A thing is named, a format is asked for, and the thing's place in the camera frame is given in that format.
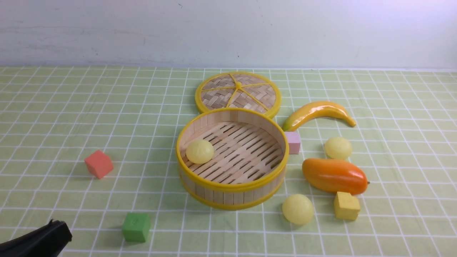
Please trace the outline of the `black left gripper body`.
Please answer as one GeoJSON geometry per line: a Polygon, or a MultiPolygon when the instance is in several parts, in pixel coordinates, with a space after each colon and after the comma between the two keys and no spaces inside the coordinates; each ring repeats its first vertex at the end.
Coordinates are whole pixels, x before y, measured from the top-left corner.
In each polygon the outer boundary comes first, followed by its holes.
{"type": "Polygon", "coordinates": [[[66,222],[51,219],[39,229],[0,244],[0,256],[57,257],[72,238],[66,222]]]}

